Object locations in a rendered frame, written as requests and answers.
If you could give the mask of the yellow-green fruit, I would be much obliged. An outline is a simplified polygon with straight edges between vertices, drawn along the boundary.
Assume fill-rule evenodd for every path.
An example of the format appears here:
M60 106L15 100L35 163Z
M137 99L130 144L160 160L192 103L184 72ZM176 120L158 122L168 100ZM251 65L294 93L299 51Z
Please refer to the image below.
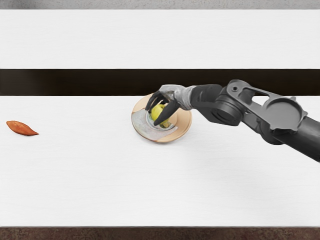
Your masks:
M150 115L154 122L158 119L158 117L160 116L160 114L162 113L165 107L166 106L164 104L157 104L152 108ZM170 126L169 120L168 119L164 120L159 124L159 126L164 129L168 128Z

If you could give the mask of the beige plate with grey pattern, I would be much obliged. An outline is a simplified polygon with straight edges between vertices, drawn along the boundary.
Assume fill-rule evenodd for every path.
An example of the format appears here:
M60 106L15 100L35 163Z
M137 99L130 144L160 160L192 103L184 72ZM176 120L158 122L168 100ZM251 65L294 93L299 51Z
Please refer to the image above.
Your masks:
M157 143L169 143L181 138L191 126L192 113L179 108L168 120L154 125L152 114L145 110L151 96L151 94L144 96L133 107L131 113L133 128L143 138Z

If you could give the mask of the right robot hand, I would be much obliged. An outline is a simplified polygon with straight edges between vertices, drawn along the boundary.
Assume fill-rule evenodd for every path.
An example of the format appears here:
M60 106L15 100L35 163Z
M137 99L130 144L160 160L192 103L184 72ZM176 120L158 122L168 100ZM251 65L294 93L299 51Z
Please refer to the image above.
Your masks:
M193 108L191 94L195 87L195 85L184 87L182 85L166 84L153 93L146 104L146 111L151 112L160 102L161 104L167 104L156 120L154 120L153 125L157 126L169 119L178 109L191 110Z

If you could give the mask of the orange-brown pointed fruit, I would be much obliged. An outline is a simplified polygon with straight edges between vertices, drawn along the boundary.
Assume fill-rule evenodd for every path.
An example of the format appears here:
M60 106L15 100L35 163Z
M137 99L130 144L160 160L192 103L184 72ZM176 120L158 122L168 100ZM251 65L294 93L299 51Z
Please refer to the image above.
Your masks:
M28 125L19 121L10 120L7 121L6 124L16 134L24 136L35 136L39 134L36 131L32 130Z

